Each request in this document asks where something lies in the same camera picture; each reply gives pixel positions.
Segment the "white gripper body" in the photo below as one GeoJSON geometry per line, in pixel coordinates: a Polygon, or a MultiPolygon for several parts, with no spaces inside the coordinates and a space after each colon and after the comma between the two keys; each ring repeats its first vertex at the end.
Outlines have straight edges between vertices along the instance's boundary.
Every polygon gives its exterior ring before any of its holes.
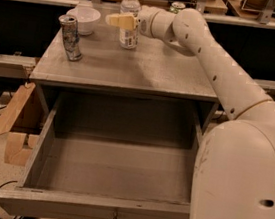
{"type": "Polygon", "coordinates": [[[152,23],[153,19],[159,13],[159,8],[152,6],[142,6],[141,10],[138,13],[137,22],[138,29],[143,36],[152,38],[152,23]]]}

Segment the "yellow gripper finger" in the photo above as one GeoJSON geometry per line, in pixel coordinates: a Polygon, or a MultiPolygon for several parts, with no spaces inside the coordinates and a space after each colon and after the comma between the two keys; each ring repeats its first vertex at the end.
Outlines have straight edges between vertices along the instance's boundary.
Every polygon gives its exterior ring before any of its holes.
{"type": "Polygon", "coordinates": [[[136,29],[137,21],[133,14],[129,13],[117,13],[110,14],[105,17],[107,25],[113,27],[120,27],[120,29],[127,29],[129,31],[136,29]]]}

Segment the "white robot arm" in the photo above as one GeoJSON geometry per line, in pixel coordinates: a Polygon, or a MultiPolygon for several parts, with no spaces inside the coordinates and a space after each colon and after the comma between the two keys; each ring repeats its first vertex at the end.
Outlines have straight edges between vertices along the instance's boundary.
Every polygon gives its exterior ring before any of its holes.
{"type": "Polygon", "coordinates": [[[275,101],[214,39],[203,15],[143,7],[106,21],[191,51],[227,114],[199,145],[190,219],[275,219],[275,101]]]}

